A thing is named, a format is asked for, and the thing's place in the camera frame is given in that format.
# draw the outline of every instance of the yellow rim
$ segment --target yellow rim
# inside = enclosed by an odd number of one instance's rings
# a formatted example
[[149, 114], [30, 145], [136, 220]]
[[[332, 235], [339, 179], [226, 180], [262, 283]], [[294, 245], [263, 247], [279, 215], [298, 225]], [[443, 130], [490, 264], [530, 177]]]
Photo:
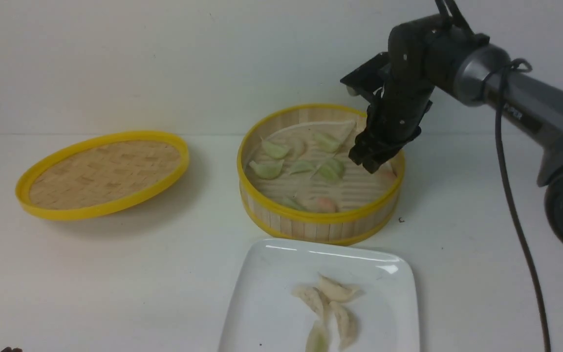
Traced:
[[253, 212], [251, 211], [251, 209], [249, 209], [249, 205], [246, 203], [246, 200], [244, 199], [244, 196], [240, 196], [240, 198], [242, 199], [243, 202], [243, 207], [244, 210], [246, 211], [246, 213], [248, 214], [249, 218], [252, 219], [252, 221], [262, 230], [264, 230], [264, 232], [266, 232], [267, 234], [275, 237], [275, 238], [284, 238], [284, 239], [293, 239], [293, 240], [297, 240], [297, 241], [308, 241], [308, 242], [318, 242], [318, 243], [326, 243], [326, 244], [334, 244], [334, 245], [352, 245], [358, 242], [362, 242], [364, 240], [366, 240], [367, 238], [369, 238], [370, 236], [373, 236], [374, 234], [377, 234], [377, 232], [379, 230], [382, 229], [382, 227], [384, 227], [386, 225], [386, 223], [389, 222], [389, 220], [392, 218], [393, 214], [395, 214], [395, 209], [397, 209], [397, 203], [398, 203], [398, 198], [395, 201], [395, 206], [392, 208], [392, 211], [390, 212], [390, 214], [388, 214], [388, 216], [386, 216], [386, 218], [377, 224], [377, 226], [373, 227], [372, 229], [368, 230], [367, 232], [364, 232], [361, 235], [357, 235], [353, 238], [349, 238], [349, 239], [340, 239], [340, 240], [336, 240], [336, 241], [311, 241], [310, 239], [297, 239], [297, 238], [293, 238], [291, 236], [288, 236], [286, 234], [282, 234], [281, 232], [272, 229], [270, 226], [266, 225], [264, 222], [262, 222], [262, 220], [259, 220], [255, 214], [253, 214]]
[[277, 214], [280, 214], [280, 216], [284, 216], [285, 218], [289, 218], [289, 219], [292, 219], [292, 220], [314, 222], [314, 223], [338, 223], [338, 222], [353, 221], [353, 220], [356, 220], [356, 219], [359, 219], [359, 218], [364, 218], [365, 216], [372, 214], [373, 212], [375, 212], [375, 210], [378, 210], [386, 202], [388, 202], [389, 199], [392, 198], [392, 196], [395, 194], [395, 192], [400, 187], [401, 181], [402, 181], [402, 179], [405, 175], [405, 155], [404, 155], [403, 150], [401, 150], [399, 152], [399, 154], [401, 155], [402, 162], [401, 162], [400, 169], [397, 170], [397, 180], [395, 181], [395, 183], [394, 183], [393, 187], [390, 189], [390, 191], [387, 192], [386, 194], [384, 194], [383, 196], [381, 196], [380, 198], [378, 198], [377, 200], [375, 200], [374, 202], [369, 203], [367, 205], [364, 205], [361, 208], [351, 210], [351, 211], [348, 211], [348, 212], [339, 212], [339, 213], [334, 213], [334, 214], [319, 214], [319, 213], [302, 212], [302, 211], [299, 211], [299, 210], [294, 210], [294, 209], [284, 207], [283, 205], [281, 205], [279, 203], [275, 203], [272, 200], [266, 198], [266, 196], [264, 196], [264, 194], [260, 193], [257, 189], [255, 189], [255, 187], [253, 187], [253, 185], [249, 182], [248, 178], [246, 177], [246, 174], [244, 173], [244, 166], [242, 165], [241, 155], [243, 153], [244, 144], [247, 141], [247, 139], [249, 138], [249, 136], [251, 136], [255, 132], [255, 130], [258, 129], [258, 127], [260, 127], [264, 123], [268, 122], [268, 120], [271, 120], [272, 118], [279, 116], [280, 114], [287, 113], [291, 110], [313, 109], [313, 108], [344, 110], [344, 111], [348, 111], [348, 112], [351, 112], [351, 113], [358, 114], [359, 116], [366, 118], [366, 114], [362, 113], [361, 111], [358, 111], [356, 109], [351, 109], [351, 108], [348, 108], [348, 107], [343, 107], [342, 105], [335, 105], [335, 104], [298, 105], [298, 106], [295, 106], [295, 107], [290, 107], [290, 108], [283, 109], [283, 110], [280, 110], [278, 112], [275, 112], [273, 114], [270, 114], [266, 118], [263, 118], [261, 121], [256, 123], [249, 130], [249, 132], [246, 133], [246, 135], [244, 136], [244, 138], [242, 140], [242, 143], [240, 144], [240, 148], [238, 150], [238, 157], [237, 157], [238, 178], [240, 179], [240, 182], [243, 184], [244, 189], [249, 194], [249, 196], [251, 196], [257, 203], [263, 205], [264, 207], [266, 207], [269, 210], [273, 210]]
[[[83, 152], [87, 149], [100, 147], [101, 145], [110, 143], [125, 142], [128, 140], [155, 140], [174, 146], [181, 156], [179, 166], [172, 173], [170, 173], [169, 176], [163, 178], [150, 187], [147, 187], [129, 196], [119, 198], [112, 202], [98, 204], [92, 207], [53, 210], [38, 207], [29, 200], [29, 189], [31, 188], [31, 185], [38, 178], [38, 176], [40, 176], [55, 163], [58, 163], [65, 158], [69, 158], [69, 156]], [[131, 131], [108, 134], [105, 136], [92, 138], [84, 142], [76, 143], [62, 150], [59, 150], [56, 153], [51, 154], [50, 156], [47, 156], [47, 158], [42, 159], [33, 167], [29, 168], [29, 170], [25, 171], [21, 178], [19, 178], [19, 181], [16, 183], [15, 194], [23, 209], [39, 218], [49, 220], [80, 220], [95, 218], [97, 216], [111, 214], [113, 212], [118, 212], [119, 210], [132, 207], [134, 205], [137, 205], [138, 203], [142, 203], [148, 200], [149, 198], [152, 198], [153, 196], [158, 195], [160, 192], [175, 183], [182, 176], [182, 174], [186, 172], [189, 162], [190, 158], [188, 156], [188, 147], [186, 146], [186, 142], [184, 142], [175, 134], [159, 131]]]

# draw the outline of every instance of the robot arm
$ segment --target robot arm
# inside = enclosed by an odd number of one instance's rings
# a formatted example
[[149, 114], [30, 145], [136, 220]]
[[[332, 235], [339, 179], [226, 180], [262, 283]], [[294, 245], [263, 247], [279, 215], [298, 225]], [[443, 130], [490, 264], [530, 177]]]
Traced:
[[[468, 106], [498, 104], [509, 55], [485, 34], [472, 33], [459, 11], [445, 15], [436, 3], [440, 14], [394, 27], [388, 52], [341, 80], [369, 102], [367, 127], [349, 157], [371, 173], [420, 135], [434, 87]], [[563, 91], [514, 71], [503, 101], [503, 116], [544, 149], [538, 186], [549, 185], [547, 217], [563, 241]]]

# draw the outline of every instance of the white plate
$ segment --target white plate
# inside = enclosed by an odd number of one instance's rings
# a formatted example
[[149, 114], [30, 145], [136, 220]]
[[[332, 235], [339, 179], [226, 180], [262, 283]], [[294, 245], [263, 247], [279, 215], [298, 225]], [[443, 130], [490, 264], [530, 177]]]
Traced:
[[[418, 305], [411, 268], [373, 250], [266, 239], [249, 250], [225, 319], [219, 352], [302, 352], [317, 316], [291, 296], [299, 284], [317, 285], [319, 273], [363, 294], [346, 304], [358, 318], [357, 341], [346, 352], [419, 352]], [[331, 314], [330, 351], [338, 350]]]

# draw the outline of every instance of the white wall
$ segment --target white wall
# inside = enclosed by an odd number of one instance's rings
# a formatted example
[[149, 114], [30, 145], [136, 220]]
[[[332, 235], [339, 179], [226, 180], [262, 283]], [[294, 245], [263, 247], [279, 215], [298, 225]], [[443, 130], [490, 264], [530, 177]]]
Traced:
[[[563, 88], [563, 1], [459, 0], [476, 31]], [[0, 133], [244, 133], [290, 105], [364, 108], [338, 80], [433, 0], [0, 0]], [[491, 111], [434, 96], [427, 132]]]

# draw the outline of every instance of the bamboo mat base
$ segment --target bamboo mat base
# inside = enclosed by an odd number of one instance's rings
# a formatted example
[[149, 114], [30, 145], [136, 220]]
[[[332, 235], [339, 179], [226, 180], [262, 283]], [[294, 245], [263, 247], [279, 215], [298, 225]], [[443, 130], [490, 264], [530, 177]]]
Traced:
[[47, 169], [31, 185], [29, 198], [45, 209], [91, 207], [154, 185], [180, 161], [179, 151], [167, 143], [110, 143], [74, 154]]

